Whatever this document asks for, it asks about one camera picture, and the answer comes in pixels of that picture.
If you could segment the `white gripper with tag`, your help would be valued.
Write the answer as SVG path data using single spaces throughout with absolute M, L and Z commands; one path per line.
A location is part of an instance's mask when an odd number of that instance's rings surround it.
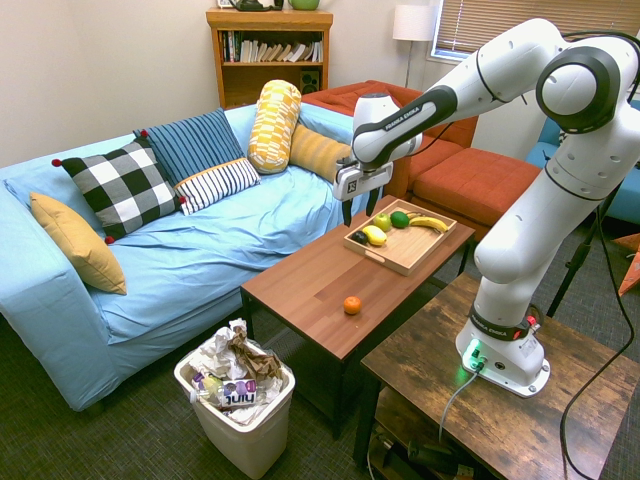
M 365 212 L 370 217 L 378 201 L 378 188 L 390 182 L 392 173 L 392 163 L 386 163 L 380 168 L 365 171 L 361 162 L 348 157 L 336 162 L 333 195 L 337 200 L 342 201 L 342 215 L 345 226 L 349 227 L 352 222 L 351 199 L 369 192 Z

